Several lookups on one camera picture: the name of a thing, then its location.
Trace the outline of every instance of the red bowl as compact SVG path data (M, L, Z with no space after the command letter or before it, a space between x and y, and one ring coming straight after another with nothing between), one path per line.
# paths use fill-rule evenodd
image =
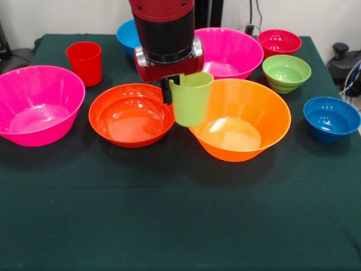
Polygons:
M265 58L272 55L293 55L302 45L299 36L281 29L263 31L257 40L263 48Z
M174 124L173 106L163 103L160 88L126 84L98 96L89 109L92 128L126 148L140 148L161 139Z

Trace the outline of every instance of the large orange bowl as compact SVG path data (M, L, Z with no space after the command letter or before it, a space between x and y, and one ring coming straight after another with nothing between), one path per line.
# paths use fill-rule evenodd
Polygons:
M204 149L230 162L254 158L288 132L291 114L271 89L242 79L215 80L203 124L190 127Z
M89 109L92 128L106 140L127 148L158 141L174 124L173 107L163 104L161 89L126 84L98 96Z

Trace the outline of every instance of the green bowl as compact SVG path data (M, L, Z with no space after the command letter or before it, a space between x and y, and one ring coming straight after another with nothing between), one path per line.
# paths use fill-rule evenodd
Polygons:
M310 66L291 55L274 55L262 64L263 72L271 88L280 94L290 93L311 76Z

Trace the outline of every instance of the blue bowl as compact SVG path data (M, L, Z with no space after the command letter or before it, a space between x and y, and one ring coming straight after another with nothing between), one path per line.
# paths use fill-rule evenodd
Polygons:
M134 48L140 46L140 41L138 37L137 27L135 26L135 21L130 20L126 23L123 23L117 31L117 38L126 53L134 58Z
M356 131L361 123L359 112L348 103L331 97L317 97L303 107L310 132L321 142L333 142Z

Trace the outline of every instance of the plastic bowl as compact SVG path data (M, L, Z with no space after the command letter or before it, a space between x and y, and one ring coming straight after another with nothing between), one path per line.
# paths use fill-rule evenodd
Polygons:
M312 136L321 142L334 142L360 127L359 112L348 103L331 97L317 97L303 107Z
M263 72L271 88L287 94L301 86L311 76L310 66L291 55L274 55L262 64Z
M246 79L263 60L263 50L251 36L227 28L203 28L195 32L204 48L203 71L214 79Z
M63 137L73 125L85 87L73 72L30 66L0 76L0 135L27 147Z
M137 27L135 26L135 21L130 20L126 23L123 23L117 31L117 38L126 53L134 58L134 48L140 46L140 41L138 37Z
M158 141L174 124L172 106L163 104L161 89L146 84L111 88L89 109L92 128L106 140L126 148Z
M290 124L287 104L271 89L248 80L222 79L213 82L206 120L190 131L214 157L240 162L279 142Z
M261 32L257 38L265 52L265 58L272 55L292 55L302 46L299 36L281 29Z

